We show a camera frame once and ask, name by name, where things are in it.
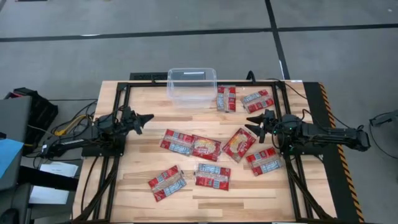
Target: red snack packet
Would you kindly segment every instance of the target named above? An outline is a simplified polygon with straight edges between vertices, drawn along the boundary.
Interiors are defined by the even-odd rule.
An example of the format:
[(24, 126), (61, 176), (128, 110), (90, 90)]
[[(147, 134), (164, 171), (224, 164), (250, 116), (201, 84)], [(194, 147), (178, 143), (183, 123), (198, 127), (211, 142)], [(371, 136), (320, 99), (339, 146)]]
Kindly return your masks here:
[(191, 154), (193, 137), (167, 129), (163, 140), (160, 142), (162, 148), (177, 152), (186, 156)]
[(221, 142), (193, 135), (192, 155), (217, 162)]
[(231, 176), (231, 169), (229, 168), (199, 164), (194, 176), (196, 185), (229, 190), (229, 177)]
[(256, 138), (242, 128), (225, 144), (223, 151), (239, 162), (248, 149), (256, 142)]
[(255, 176), (282, 167), (280, 157), (273, 147), (251, 154), (246, 160)]
[(219, 86), (217, 88), (217, 110), (235, 112), (236, 88), (235, 86)]
[(148, 181), (148, 184), (154, 193), (156, 202), (158, 202), (180, 190), (187, 183), (182, 177), (182, 171), (177, 166), (173, 166), (158, 177)]
[(273, 105), (274, 100), (268, 94), (267, 90), (261, 90), (257, 93), (245, 96), (242, 99), (242, 104), (248, 113), (253, 113), (257, 110)]

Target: gray floor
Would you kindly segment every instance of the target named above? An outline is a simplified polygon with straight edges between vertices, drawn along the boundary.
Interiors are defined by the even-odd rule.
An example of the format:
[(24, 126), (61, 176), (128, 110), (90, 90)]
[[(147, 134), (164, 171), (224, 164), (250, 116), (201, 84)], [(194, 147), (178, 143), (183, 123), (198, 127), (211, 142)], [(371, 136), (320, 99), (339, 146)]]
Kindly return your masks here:
[[(396, 0), (272, 0), (272, 6), (279, 27), (398, 23)], [(0, 37), (269, 26), (260, 0), (8, 0), (0, 12)], [(323, 82), (334, 114), (348, 125), (397, 108), (398, 29), (280, 38), (291, 79)], [(271, 33), (0, 43), (0, 95), (26, 86), (47, 98), (96, 98), (102, 80), (173, 67), (213, 67), (219, 79), (242, 79), (248, 70), (282, 78)], [(59, 102), (56, 122), (85, 104)], [(390, 124), (374, 130), (380, 145), (398, 156), (396, 133)], [(345, 153), (366, 221), (396, 223), (398, 161), (375, 147)]]

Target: wooden table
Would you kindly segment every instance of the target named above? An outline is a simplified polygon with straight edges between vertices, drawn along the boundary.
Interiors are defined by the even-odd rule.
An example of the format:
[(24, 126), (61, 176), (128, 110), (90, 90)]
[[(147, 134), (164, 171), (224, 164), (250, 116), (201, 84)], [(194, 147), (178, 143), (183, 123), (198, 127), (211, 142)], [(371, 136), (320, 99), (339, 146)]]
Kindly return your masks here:
[[(104, 81), (99, 94), (96, 117), (113, 110), (116, 81)], [(302, 95), (302, 83), (291, 83)], [(216, 103), (210, 109), (180, 109), (173, 107), (166, 96), (165, 87), (131, 88), (129, 106), (140, 114), (155, 114), (155, 118), (145, 125), (142, 135), (131, 131), (127, 136), (124, 155), (121, 157), (111, 221), (112, 222), (269, 222), (294, 221), (292, 200), (285, 168), (274, 170), (255, 177), (247, 162), (236, 163), (225, 153), (218, 162), (199, 157), (183, 156), (159, 147), (166, 129), (175, 129), (187, 134), (196, 134), (226, 142), (239, 128), (248, 124), (246, 118), (257, 116), (263, 111), (247, 114), (240, 98), (270, 87), (236, 87), (237, 105), (235, 113), (216, 111)], [(306, 99), (287, 89), (292, 114), (302, 116), (302, 109), (309, 110)], [(282, 94), (279, 101), (283, 105)], [(312, 122), (309, 114), (306, 122)], [(267, 135), (264, 144), (253, 145), (246, 155), (271, 147), (271, 136)], [(79, 185), (73, 204), (73, 215), (80, 214), (80, 204), (84, 184), (94, 158), (84, 160)], [(327, 177), (323, 164), (313, 156), (302, 156), (303, 168), (309, 191), (325, 209), (335, 217)], [(193, 171), (198, 163), (216, 164), (232, 169), (230, 190), (216, 190), (196, 186)], [(162, 171), (178, 165), (185, 173), (187, 186), (173, 195), (156, 202), (148, 181)], [(84, 200), (87, 206), (98, 188), (102, 158), (94, 166), (88, 182)], [(302, 195), (298, 190), (301, 214), (305, 216)], [(104, 216), (107, 193), (103, 197), (100, 217)]]

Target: clear plastic container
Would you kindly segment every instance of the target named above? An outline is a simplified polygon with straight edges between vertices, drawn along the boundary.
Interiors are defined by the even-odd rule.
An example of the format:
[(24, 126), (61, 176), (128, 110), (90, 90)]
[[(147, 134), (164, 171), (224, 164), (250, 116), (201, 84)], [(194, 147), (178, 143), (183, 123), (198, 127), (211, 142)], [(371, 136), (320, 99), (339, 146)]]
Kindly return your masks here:
[(209, 108), (217, 95), (212, 68), (173, 68), (167, 75), (167, 96), (179, 108)]

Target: blue object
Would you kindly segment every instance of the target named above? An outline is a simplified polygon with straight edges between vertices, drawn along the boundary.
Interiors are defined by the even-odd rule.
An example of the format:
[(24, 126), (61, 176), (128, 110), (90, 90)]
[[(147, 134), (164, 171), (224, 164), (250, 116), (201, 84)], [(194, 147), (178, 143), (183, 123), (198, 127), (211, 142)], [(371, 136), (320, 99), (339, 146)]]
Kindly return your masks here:
[(17, 156), (24, 143), (11, 139), (0, 140), (0, 178)]

